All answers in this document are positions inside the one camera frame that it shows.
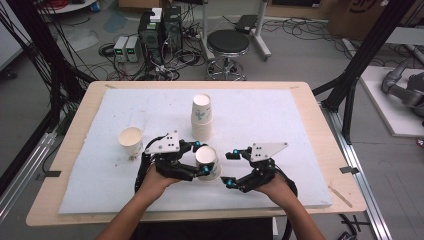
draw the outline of cardboard box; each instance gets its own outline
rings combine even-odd
[[[118,0],[120,8],[159,8],[166,7],[172,0]]]
[[[364,40],[385,8],[385,1],[339,0],[328,21],[334,38]]]

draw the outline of human hand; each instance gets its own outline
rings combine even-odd
[[[150,206],[165,192],[165,189],[171,184],[181,180],[174,178],[166,178],[156,171],[156,165],[153,163],[147,170],[146,177],[137,191],[135,198],[142,203]]]
[[[280,174],[275,174],[275,177],[269,183],[255,190],[267,195],[271,201],[283,209],[287,209],[292,203],[298,202],[297,197]]]

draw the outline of stool base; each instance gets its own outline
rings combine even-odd
[[[243,66],[229,58],[213,60],[208,64],[205,79],[217,80],[220,79],[221,76],[224,80],[246,81],[246,76],[243,75]]]

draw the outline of white foam board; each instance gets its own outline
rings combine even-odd
[[[246,160],[229,161],[225,153],[255,142],[288,142],[273,159],[292,178],[305,206],[327,207],[331,198],[310,146],[293,97],[288,90],[109,89],[76,159],[59,213],[118,212],[134,194],[140,159],[128,161],[117,136],[129,126],[143,129],[143,145],[178,130],[191,136],[192,98],[206,93],[212,99],[213,135],[206,143],[217,151],[222,176],[240,178],[251,172]],[[183,163],[195,165],[188,152]],[[171,185],[148,211],[277,207],[255,191],[229,190],[213,182]]]

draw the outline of white paper cup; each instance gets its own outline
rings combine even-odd
[[[213,121],[206,124],[199,124],[191,121],[191,135],[197,141],[206,141],[212,136]]]
[[[137,156],[140,154],[142,147],[143,132],[136,127],[129,127],[124,129],[118,136],[119,144],[127,151],[130,156]]]
[[[213,181],[221,176],[222,171],[215,149],[210,146],[203,146],[196,151],[196,166],[208,163],[214,163],[212,171],[207,176],[198,177],[200,181]]]
[[[199,124],[205,124],[211,120],[211,98],[207,94],[197,94],[193,98],[191,121]]]

